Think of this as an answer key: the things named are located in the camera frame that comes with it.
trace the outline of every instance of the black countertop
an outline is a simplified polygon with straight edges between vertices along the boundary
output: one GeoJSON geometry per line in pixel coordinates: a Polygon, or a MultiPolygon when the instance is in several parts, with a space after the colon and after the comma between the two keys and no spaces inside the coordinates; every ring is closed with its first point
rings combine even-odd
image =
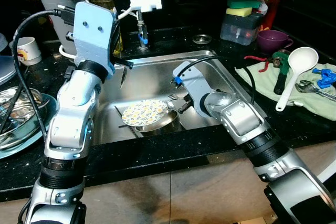
{"type": "MultiPolygon", "coordinates": [[[[235,72],[242,64],[245,55],[258,55],[255,43],[250,46],[214,39],[206,46],[196,45],[191,35],[202,31],[194,28],[176,28],[152,31],[153,46],[142,52],[137,48],[135,34],[130,35],[125,44],[123,58],[142,58],[168,55],[177,52],[214,50],[226,56],[223,65],[251,92],[251,88],[235,72]]],[[[57,43],[46,43],[44,59],[31,66],[27,83],[31,88],[56,97],[64,82],[64,72],[71,63],[58,54],[57,43]]],[[[321,57],[320,63],[335,63],[330,57],[321,57]]],[[[16,86],[13,78],[0,90],[16,86]]],[[[256,102],[268,114],[267,121],[289,147],[297,148],[336,140],[336,122],[312,114],[304,108],[286,107],[283,112],[275,110],[275,102],[256,94],[256,102]]],[[[42,139],[25,150],[0,160],[0,201],[29,197],[33,184],[39,176],[44,145],[42,139]]],[[[90,149],[86,168],[86,186],[99,185],[119,180],[169,172],[178,169],[209,164],[207,156],[218,153],[231,154],[232,158],[243,157],[234,141],[221,125],[200,129],[169,133],[159,136],[125,140],[93,146],[90,149]]]]}

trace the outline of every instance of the purple cup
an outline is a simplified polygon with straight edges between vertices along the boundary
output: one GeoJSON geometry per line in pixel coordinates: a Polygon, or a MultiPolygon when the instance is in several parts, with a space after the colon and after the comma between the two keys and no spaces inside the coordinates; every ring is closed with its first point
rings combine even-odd
{"type": "Polygon", "coordinates": [[[293,40],[281,31],[264,30],[258,33],[257,44],[261,52],[273,54],[274,52],[287,48],[293,44],[293,40]]]}

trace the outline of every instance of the sponge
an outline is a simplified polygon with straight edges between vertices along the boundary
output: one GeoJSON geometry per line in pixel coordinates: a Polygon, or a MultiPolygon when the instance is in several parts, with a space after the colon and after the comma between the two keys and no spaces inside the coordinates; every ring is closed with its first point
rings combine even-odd
{"type": "Polygon", "coordinates": [[[227,0],[227,6],[232,9],[240,9],[246,7],[259,8],[260,1],[257,0],[227,0]]]}
{"type": "Polygon", "coordinates": [[[252,12],[252,7],[240,8],[240,9],[226,9],[226,14],[236,15],[240,17],[247,17],[252,12]]]}

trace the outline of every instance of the dish towel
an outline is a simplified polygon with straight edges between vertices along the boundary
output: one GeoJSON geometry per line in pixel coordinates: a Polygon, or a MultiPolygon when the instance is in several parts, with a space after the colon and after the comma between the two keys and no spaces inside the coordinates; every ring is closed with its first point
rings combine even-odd
{"type": "MultiPolygon", "coordinates": [[[[254,78],[256,83],[256,91],[263,94],[264,96],[274,100],[279,101],[280,95],[277,95],[273,92],[274,86],[277,82],[278,75],[279,75],[279,68],[273,67],[269,64],[267,71],[265,72],[258,72],[259,69],[263,69],[265,66],[264,62],[257,63],[255,65],[247,67],[254,78]]],[[[318,69],[331,69],[332,71],[336,72],[336,66],[331,64],[317,64],[315,68],[318,69]]],[[[242,77],[249,85],[251,85],[251,80],[244,69],[235,69],[236,72],[242,77]]],[[[290,78],[293,76],[293,71],[289,69],[287,78],[286,78],[286,85],[289,82],[290,78]]],[[[297,83],[300,80],[308,80],[311,81],[314,86],[319,88],[317,85],[317,81],[321,80],[321,75],[312,73],[312,69],[308,70],[307,72],[301,74],[297,80],[297,83]]],[[[336,89],[333,86],[323,89],[323,91],[336,94],[336,89]]],[[[330,119],[332,121],[336,121],[336,102],[329,100],[326,97],[323,97],[316,93],[300,93],[294,87],[293,91],[289,97],[287,105],[296,105],[296,106],[303,106],[310,112],[320,115],[324,118],[330,119]]]]}

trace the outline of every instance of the sink basin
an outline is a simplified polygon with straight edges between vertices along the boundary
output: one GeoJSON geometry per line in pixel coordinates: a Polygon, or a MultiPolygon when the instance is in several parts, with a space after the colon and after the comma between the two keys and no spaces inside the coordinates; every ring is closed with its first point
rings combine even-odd
{"type": "MultiPolygon", "coordinates": [[[[93,118],[95,124],[93,145],[142,137],[141,133],[132,132],[124,125],[119,112],[122,114],[128,106],[145,99],[167,102],[170,94],[183,98],[187,94],[186,90],[183,87],[175,89],[175,86],[170,84],[173,70],[185,60],[193,61],[213,55],[213,52],[203,50],[133,60],[134,68],[127,69],[121,88],[124,68],[116,66],[115,75],[104,83],[99,96],[100,106],[93,118]]],[[[236,93],[246,101],[250,100],[250,96],[218,60],[200,62],[195,67],[213,89],[236,93]]],[[[172,103],[178,109],[185,101],[181,99],[172,103]]],[[[266,116],[257,104],[255,108],[266,116]]],[[[186,130],[219,124],[213,118],[201,117],[192,107],[180,115],[180,123],[186,130]]]]}

